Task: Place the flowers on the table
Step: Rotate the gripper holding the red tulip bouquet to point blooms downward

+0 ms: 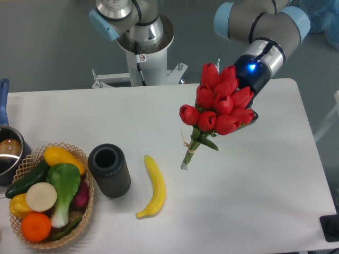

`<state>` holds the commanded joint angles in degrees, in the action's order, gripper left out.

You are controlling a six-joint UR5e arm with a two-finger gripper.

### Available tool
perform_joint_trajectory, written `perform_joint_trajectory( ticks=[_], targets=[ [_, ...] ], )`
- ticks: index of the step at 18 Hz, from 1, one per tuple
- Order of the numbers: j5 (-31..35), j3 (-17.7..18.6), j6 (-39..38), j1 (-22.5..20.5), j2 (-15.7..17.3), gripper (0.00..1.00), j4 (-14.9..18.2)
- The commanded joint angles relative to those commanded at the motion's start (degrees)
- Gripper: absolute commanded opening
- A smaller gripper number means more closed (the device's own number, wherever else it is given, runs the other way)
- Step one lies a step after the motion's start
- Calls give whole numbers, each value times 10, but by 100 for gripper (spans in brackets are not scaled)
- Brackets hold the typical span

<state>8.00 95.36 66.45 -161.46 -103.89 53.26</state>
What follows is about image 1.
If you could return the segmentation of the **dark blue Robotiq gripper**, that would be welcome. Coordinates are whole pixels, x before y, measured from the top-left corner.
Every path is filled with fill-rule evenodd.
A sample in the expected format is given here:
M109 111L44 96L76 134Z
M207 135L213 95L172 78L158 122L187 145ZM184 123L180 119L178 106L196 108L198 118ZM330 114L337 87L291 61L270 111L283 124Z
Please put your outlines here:
M252 55L242 55L234 63L239 88L249 87L257 95L271 79L268 66L260 61L254 61ZM240 129L253 124L258 119L254 110L245 110L241 114Z

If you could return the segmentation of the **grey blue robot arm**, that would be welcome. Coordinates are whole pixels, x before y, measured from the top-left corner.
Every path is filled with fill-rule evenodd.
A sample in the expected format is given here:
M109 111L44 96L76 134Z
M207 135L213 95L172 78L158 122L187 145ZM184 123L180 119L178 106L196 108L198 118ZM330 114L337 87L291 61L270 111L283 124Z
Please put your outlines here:
M167 69L167 49L174 39L171 21L158 1L97 1L92 25L125 51L132 86L178 84L187 66ZM310 20L289 1L223 3L213 19L214 31L228 40L248 43L236 60L241 87L258 94L310 30Z

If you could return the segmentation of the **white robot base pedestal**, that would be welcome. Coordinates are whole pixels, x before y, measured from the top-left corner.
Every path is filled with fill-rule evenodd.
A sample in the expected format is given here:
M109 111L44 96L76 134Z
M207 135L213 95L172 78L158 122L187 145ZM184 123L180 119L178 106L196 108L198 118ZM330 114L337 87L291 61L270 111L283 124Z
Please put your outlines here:
M179 62L167 68L167 49L174 39L171 21L160 14L148 25L134 25L116 41L125 51L128 73L97 75L92 70L92 88L110 88L113 83L129 82L131 86L183 84L182 76L188 66Z

